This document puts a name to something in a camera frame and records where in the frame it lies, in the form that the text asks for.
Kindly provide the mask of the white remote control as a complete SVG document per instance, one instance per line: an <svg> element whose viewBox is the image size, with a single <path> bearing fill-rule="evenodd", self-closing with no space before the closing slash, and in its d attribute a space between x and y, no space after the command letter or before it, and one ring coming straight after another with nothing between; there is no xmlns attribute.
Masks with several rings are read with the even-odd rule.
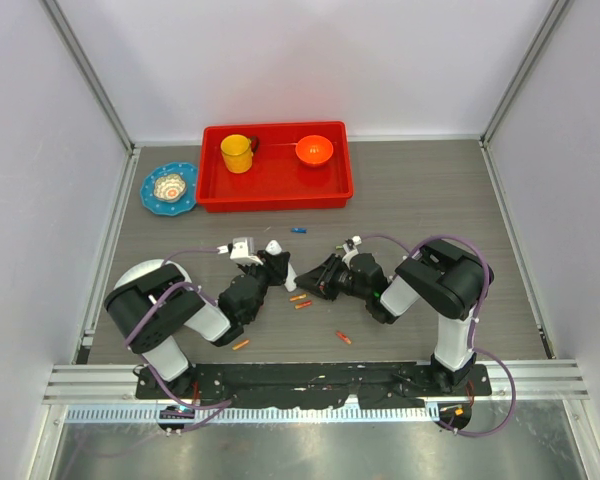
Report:
<svg viewBox="0 0 600 480"><path fill-rule="evenodd" d="M290 262L290 253L284 251L277 240L271 240L267 244L265 251L274 259L277 259L280 264L284 264L286 266L286 271L284 274L284 286L288 292L295 291L297 289L295 282L297 274Z"/></svg>

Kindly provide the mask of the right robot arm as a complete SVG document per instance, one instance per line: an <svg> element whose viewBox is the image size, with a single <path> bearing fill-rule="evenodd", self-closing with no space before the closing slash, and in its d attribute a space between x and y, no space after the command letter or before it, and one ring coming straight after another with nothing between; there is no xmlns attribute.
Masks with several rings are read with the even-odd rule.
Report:
<svg viewBox="0 0 600 480"><path fill-rule="evenodd" d="M359 251L360 243L357 237L347 240L340 254L297 276L296 285L329 301L341 294L358 298L381 324L393 324L417 301L426 302L438 315L430 361L433 386L445 395L457 393L476 361L475 326L493 270L481 254L433 237L389 277L372 254Z"/></svg>

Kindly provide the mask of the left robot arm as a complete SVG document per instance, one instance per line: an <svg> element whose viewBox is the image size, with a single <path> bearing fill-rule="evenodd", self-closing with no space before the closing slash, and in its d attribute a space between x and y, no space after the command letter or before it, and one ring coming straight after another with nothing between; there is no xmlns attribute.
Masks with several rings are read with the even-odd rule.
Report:
<svg viewBox="0 0 600 480"><path fill-rule="evenodd" d="M124 337L125 347L146 367L139 383L173 399L192 391L195 367L174 335L186 327L215 346L225 346L244 333L264 305L268 290L295 289L289 252L273 245L239 264L239 275L212 301L170 259L142 262L128 270L105 297L103 306Z"/></svg>

